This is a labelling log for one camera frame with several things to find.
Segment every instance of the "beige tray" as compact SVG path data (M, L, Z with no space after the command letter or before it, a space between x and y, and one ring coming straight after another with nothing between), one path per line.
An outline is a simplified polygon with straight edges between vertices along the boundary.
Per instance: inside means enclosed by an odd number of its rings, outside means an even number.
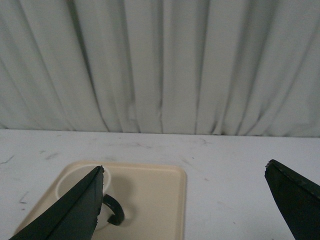
M74 162L65 167L17 231L31 223L55 201L54 189L73 168L95 163L108 167L115 198L125 213L120 226L107 225L94 232L92 240L182 240L186 199L186 174L177 166Z

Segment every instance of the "mug handle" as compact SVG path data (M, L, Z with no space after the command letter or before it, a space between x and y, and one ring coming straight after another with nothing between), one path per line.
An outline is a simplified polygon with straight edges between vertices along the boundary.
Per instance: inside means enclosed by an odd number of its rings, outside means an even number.
M125 219L125 213L120 203L108 194L104 195L102 202L114 213L111 215L111 217L109 217L108 223L119 226Z

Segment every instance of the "fabric backdrop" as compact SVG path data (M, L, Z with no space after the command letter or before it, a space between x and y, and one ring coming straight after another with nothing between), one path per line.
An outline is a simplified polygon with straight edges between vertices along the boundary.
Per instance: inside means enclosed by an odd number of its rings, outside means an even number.
M319 0L2 0L0 128L320 136Z

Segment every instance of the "white mug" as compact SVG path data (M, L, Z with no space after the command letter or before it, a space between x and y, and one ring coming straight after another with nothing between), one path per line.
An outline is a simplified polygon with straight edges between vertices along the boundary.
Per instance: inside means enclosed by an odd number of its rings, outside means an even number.
M74 185L83 179L91 170L97 167L96 164L86 164L79 166L65 174L57 183L55 188L55 197L59 200L65 195ZM95 230L104 228L107 224L120 225L124 220L125 215L121 205L112 197L115 195L111 184L111 174L107 167L102 166L103 173L103 204L101 212L98 216L98 221Z

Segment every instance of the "curtain fold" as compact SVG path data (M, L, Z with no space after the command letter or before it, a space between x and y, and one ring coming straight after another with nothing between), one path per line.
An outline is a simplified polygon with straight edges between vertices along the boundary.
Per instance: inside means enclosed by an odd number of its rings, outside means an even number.
M0 128L320 136L318 0L0 1Z

